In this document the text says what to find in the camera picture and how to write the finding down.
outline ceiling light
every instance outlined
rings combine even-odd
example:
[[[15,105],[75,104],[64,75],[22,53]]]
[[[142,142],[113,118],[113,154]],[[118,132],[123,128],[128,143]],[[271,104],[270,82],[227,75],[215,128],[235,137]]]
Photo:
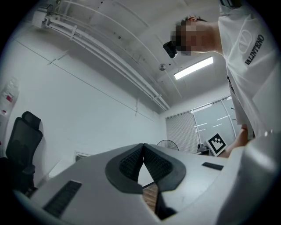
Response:
[[[202,109],[206,109],[206,108],[211,107],[211,106],[212,106],[212,104],[205,105],[205,106],[203,106],[203,107],[201,107],[201,108],[192,110],[190,113],[195,113],[195,112],[198,112],[198,111],[200,111],[200,110],[202,110]]]
[[[197,125],[197,126],[194,126],[194,127],[199,127],[199,126],[202,126],[202,125],[205,125],[205,124],[207,124],[207,123],[203,123],[203,124],[200,124],[200,125]]]
[[[188,75],[188,74],[190,74],[190,73],[192,73],[192,72],[194,72],[198,69],[201,69],[201,68],[203,68],[207,65],[210,65],[212,63],[213,63],[213,58],[212,57],[207,58],[203,61],[197,62],[196,64],[191,65],[191,66],[175,73],[174,76],[178,80],[178,79],[180,79],[180,78],[182,78],[182,77],[184,77],[184,76],[186,76],[186,75]]]
[[[199,131],[204,131],[204,130],[206,130],[206,129],[203,129],[203,130],[199,130]],[[195,131],[195,132],[199,132],[199,131]]]
[[[224,116],[224,117],[219,118],[219,119],[217,119],[217,120],[221,120],[221,119],[226,118],[226,117],[229,117],[229,116],[230,116],[230,115],[228,115],[228,116]]]
[[[222,123],[221,123],[221,124],[222,124]],[[213,126],[213,127],[217,127],[217,126],[219,126],[219,125],[221,125],[221,124],[215,125],[215,126]]]

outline wooden floor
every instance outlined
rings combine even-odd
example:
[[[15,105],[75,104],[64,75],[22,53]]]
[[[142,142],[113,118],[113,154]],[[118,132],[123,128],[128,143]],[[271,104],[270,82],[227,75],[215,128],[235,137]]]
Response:
[[[143,189],[143,198],[149,208],[155,212],[158,187],[156,184],[153,184],[145,189]]]

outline black rubber pad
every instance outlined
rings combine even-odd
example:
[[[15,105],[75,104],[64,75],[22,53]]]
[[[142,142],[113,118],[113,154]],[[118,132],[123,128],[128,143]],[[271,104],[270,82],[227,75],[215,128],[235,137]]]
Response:
[[[155,182],[160,181],[173,170],[168,160],[150,149],[144,149],[144,164]]]
[[[44,210],[59,218],[65,211],[66,207],[71,202],[81,185],[81,183],[75,181],[68,181],[66,185],[64,185],[47,203],[47,205],[44,207]]]
[[[139,172],[144,163],[142,149],[134,151],[127,157],[121,160],[119,169],[122,174],[131,180],[137,182],[139,178]]]
[[[208,163],[208,162],[203,163],[202,166],[209,167],[209,168],[219,170],[219,171],[223,169],[222,165]]]

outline ceiling sprinkler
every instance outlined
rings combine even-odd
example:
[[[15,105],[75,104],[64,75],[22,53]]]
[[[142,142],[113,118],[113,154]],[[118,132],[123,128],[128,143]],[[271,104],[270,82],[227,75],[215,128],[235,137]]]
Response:
[[[161,71],[166,70],[166,64],[160,64],[159,70],[161,70]]]

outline white blind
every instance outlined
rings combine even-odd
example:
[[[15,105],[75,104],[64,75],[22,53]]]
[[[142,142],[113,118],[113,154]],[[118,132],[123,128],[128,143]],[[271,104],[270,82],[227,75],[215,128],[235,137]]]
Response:
[[[166,119],[167,137],[176,143],[180,151],[195,153],[200,143],[195,132],[195,119],[192,113],[184,113]]]

